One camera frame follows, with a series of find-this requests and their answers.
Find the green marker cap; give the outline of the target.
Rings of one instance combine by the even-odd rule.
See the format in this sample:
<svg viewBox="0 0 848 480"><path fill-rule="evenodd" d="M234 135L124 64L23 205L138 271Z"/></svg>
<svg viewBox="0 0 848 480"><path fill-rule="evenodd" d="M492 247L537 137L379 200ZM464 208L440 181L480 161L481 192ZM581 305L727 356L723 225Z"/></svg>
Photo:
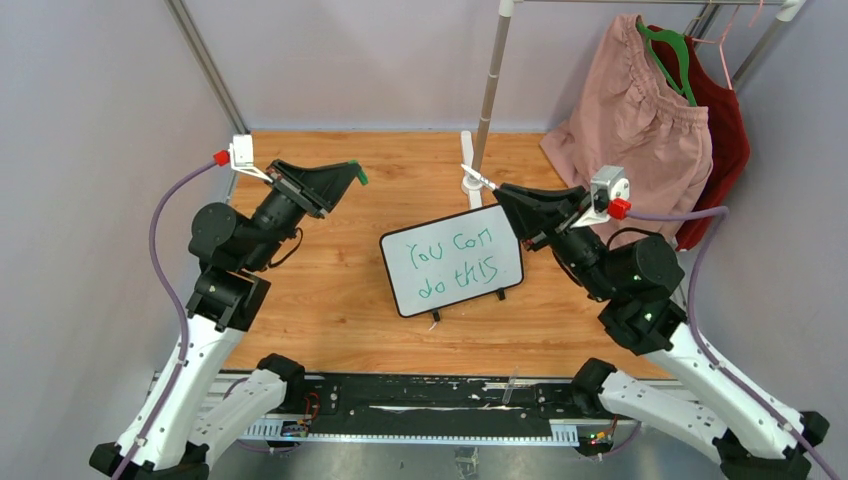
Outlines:
<svg viewBox="0 0 848 480"><path fill-rule="evenodd" d="M368 176L365 172L365 169L359 163L358 160L350 160L349 164L357 167L356 178L362 186L365 186L369 183Z"/></svg>

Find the green whiteboard marker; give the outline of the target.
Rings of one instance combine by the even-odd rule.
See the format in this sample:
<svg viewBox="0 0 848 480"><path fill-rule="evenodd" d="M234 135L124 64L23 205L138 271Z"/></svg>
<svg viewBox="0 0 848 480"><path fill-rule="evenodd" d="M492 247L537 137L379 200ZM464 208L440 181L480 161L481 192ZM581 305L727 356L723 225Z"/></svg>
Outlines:
<svg viewBox="0 0 848 480"><path fill-rule="evenodd" d="M465 171L466 176L473 180L475 185L485 187L490 191L495 191L498 189L498 185L495 182L486 178L479 171L473 169L471 166L461 164L461 168Z"/></svg>

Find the white whiteboard black frame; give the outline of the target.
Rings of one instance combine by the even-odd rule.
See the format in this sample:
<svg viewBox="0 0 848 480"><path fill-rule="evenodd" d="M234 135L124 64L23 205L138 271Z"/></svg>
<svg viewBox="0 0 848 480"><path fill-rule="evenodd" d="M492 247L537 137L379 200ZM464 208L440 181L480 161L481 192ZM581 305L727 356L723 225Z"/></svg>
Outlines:
<svg viewBox="0 0 848 480"><path fill-rule="evenodd" d="M388 232L380 237L398 315L431 314L524 280L518 239L497 204Z"/></svg>

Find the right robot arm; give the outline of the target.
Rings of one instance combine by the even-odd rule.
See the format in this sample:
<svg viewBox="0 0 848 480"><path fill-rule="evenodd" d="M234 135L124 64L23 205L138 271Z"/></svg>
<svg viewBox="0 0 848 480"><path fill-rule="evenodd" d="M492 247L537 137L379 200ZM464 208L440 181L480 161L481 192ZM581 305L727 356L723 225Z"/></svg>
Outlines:
<svg viewBox="0 0 848 480"><path fill-rule="evenodd" d="M817 448L828 421L780 402L712 348L693 313L672 298L684 273L662 236L621 247L603 241L577 223L591 208L582 187L504 183L493 194L523 247L549 248L569 278L602 304L607 335L672 373L691 394L679 399L592 358L573 380L577 413L592 418L604 410L655 428L698 450L728 479L804 479L822 464Z"/></svg>

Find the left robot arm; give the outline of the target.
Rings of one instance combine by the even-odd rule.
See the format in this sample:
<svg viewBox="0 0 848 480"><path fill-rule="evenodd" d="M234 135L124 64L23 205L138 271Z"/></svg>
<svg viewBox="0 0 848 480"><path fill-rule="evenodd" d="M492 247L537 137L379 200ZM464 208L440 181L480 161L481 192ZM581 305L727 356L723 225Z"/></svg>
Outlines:
<svg viewBox="0 0 848 480"><path fill-rule="evenodd" d="M177 304L174 349L130 426L94 448L89 464L96 471L113 479L205 479L263 415L302 409L304 367L271 354L221 403L201 412L223 363L260 311L270 290L263 273L282 264L281 246L301 236L305 217L324 218L367 176L353 160L313 168L275 160L263 180L267 195L251 215L221 202L195 214L188 249L200 273L189 299Z"/></svg>

